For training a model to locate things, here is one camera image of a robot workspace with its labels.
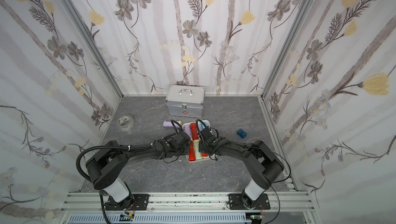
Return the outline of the white plastic tray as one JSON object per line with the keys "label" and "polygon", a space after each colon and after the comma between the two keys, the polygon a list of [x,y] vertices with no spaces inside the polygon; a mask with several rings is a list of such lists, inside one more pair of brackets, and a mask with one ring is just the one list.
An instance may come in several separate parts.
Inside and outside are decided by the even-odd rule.
{"label": "white plastic tray", "polygon": [[189,152],[185,156],[186,160],[189,163],[197,163],[197,162],[203,162],[210,160],[208,154],[205,153],[199,153],[196,152],[195,149],[199,149],[200,145],[199,142],[197,141],[194,143],[195,140],[199,140],[198,136],[198,130],[202,131],[205,126],[210,127],[210,121],[209,120],[203,120],[203,123],[199,123],[198,125],[195,122],[189,122],[189,123],[184,123],[182,124],[182,129],[184,130],[185,133],[187,133],[190,137],[190,147],[189,147]]}

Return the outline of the purple flashlight yellow rim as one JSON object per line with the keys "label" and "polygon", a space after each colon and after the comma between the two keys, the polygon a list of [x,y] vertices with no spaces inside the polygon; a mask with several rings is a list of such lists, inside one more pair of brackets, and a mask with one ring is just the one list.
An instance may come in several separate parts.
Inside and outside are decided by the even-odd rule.
{"label": "purple flashlight yellow rim", "polygon": [[181,126],[182,126],[182,122],[181,122],[181,121],[174,121],[174,120],[171,120],[171,121],[164,121],[164,122],[163,122],[163,126],[164,126],[164,127],[167,127],[167,128],[170,128],[170,127],[173,127],[173,126],[175,126],[175,127],[181,127]]}

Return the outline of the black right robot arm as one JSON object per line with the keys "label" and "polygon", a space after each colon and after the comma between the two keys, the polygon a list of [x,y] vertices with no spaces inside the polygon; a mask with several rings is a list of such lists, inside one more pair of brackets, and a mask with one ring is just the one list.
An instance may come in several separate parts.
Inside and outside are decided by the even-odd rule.
{"label": "black right robot arm", "polygon": [[257,202],[285,169],[277,154],[261,140],[240,144],[225,137],[212,134],[209,128],[198,132],[201,139],[200,152],[209,156],[226,156],[244,163],[251,180],[242,191],[245,205]]}

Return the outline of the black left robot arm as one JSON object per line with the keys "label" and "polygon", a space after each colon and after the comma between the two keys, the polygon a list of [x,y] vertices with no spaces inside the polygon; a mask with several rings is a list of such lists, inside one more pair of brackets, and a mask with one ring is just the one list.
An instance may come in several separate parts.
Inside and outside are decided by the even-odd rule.
{"label": "black left robot arm", "polygon": [[90,147],[76,159],[76,169],[94,189],[104,191],[116,203],[132,197],[127,185],[119,178],[129,162],[164,160],[189,154],[191,139],[179,131],[148,145],[121,145],[110,141],[106,145]]}

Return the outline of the short red flashlight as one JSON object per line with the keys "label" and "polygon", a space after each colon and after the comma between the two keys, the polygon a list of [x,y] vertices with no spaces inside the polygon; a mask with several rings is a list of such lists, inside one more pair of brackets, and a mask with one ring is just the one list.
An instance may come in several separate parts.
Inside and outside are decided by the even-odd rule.
{"label": "short red flashlight", "polygon": [[199,140],[199,135],[198,135],[198,129],[197,129],[197,124],[196,123],[191,123],[190,124],[190,129],[192,133],[192,139],[193,140]]}

